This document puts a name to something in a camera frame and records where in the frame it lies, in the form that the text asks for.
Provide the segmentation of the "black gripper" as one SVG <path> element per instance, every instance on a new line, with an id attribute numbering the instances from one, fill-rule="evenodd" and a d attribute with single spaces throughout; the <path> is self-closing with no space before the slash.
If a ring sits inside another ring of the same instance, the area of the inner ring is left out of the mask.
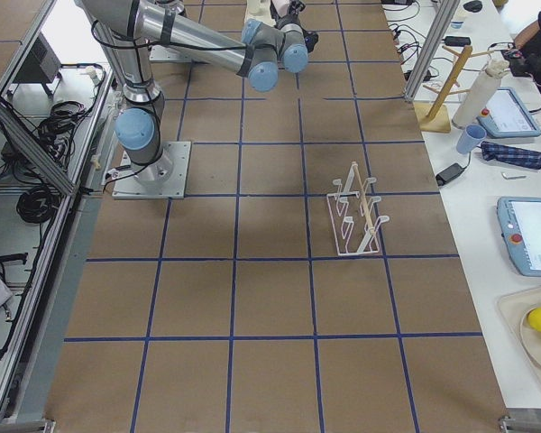
<path id="1" fill-rule="evenodd" d="M 279 30 L 286 30 L 287 27 L 295 26 L 297 30 L 300 30 L 303 36 L 304 43 L 308 50 L 313 50 L 318 43 L 318 34 L 316 32 L 306 30 L 300 19 L 299 15 L 305 10 L 306 4 L 299 0 L 290 0 L 289 13 L 283 17 L 279 17 L 274 7 L 274 20 L 276 22 L 275 27 Z"/>

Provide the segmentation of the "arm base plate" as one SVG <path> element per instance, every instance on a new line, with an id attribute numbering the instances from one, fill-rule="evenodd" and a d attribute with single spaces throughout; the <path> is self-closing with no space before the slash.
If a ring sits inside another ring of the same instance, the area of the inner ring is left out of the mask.
<path id="1" fill-rule="evenodd" d="M 163 142 L 163 152 L 158 161 L 142 168 L 131 168 L 130 157 L 123 151 L 121 163 L 128 168 L 113 183 L 114 199 L 163 199 L 185 197 L 191 142 Z"/>

